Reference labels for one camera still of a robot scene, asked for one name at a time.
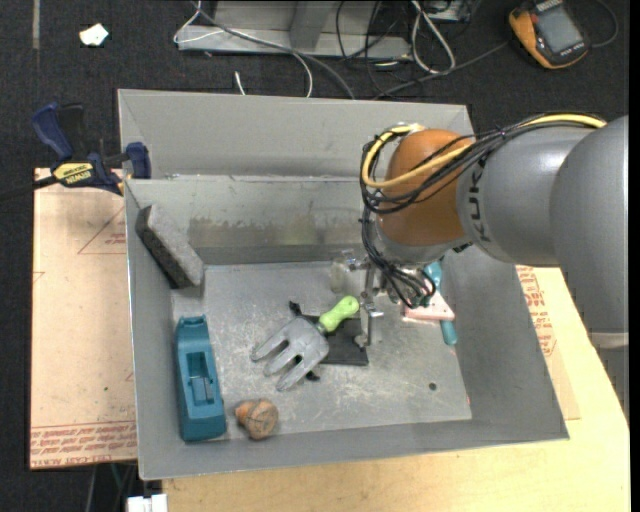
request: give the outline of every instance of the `pink object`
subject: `pink object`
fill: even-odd
[[[405,306],[405,318],[412,320],[454,320],[456,315],[444,300],[440,292],[436,292],[429,302],[429,305],[419,306],[411,309]]]

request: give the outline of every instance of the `blue stapler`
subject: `blue stapler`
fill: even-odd
[[[436,290],[441,291],[442,267],[440,266],[440,262],[434,261],[424,267],[423,271],[431,278]],[[458,342],[458,334],[456,333],[456,328],[452,321],[440,320],[440,329],[442,330],[442,338],[447,345],[455,345]]]
[[[204,315],[180,318],[174,350],[180,436],[187,442],[221,436],[227,423]]]

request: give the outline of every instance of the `yellow cable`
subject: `yellow cable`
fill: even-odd
[[[557,121],[570,121],[574,123],[581,123],[585,126],[590,126],[592,128],[602,128],[606,124],[604,121],[586,114],[549,114],[549,115],[534,119],[533,121],[528,121],[519,126],[530,126],[534,124],[552,123]],[[463,148],[459,148],[454,151],[451,151],[439,158],[434,158],[430,162],[427,162],[426,164],[416,167],[412,171],[406,174],[403,174],[402,176],[398,176],[397,178],[393,178],[386,181],[373,181],[369,177],[369,168],[370,168],[371,162],[373,161],[374,156],[378,153],[378,151],[382,148],[382,146],[384,146],[387,143],[387,141],[394,135],[403,135],[403,134],[406,135],[409,132],[416,129],[423,129],[423,127],[421,127],[420,125],[414,124],[410,126],[397,126],[394,128],[390,128],[378,138],[376,143],[373,144],[371,148],[369,148],[369,151],[365,156],[364,162],[362,163],[362,170],[361,170],[362,181],[366,186],[377,188],[377,189],[383,189],[383,188],[393,187],[394,185],[400,185],[435,167],[447,164],[448,162],[456,158],[460,153],[462,153],[464,150],[468,148],[468,146],[465,146]]]

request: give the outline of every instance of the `green handle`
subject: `green handle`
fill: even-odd
[[[324,332],[330,333],[337,329],[340,322],[355,315],[360,309],[360,302],[352,295],[344,296],[331,311],[327,311],[318,319],[320,327]]]

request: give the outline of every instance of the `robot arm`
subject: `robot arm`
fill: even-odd
[[[379,136],[362,163],[369,235],[398,266],[472,243],[505,262],[560,267],[606,366],[628,346],[628,116],[527,123],[475,140],[399,127],[382,182]]]

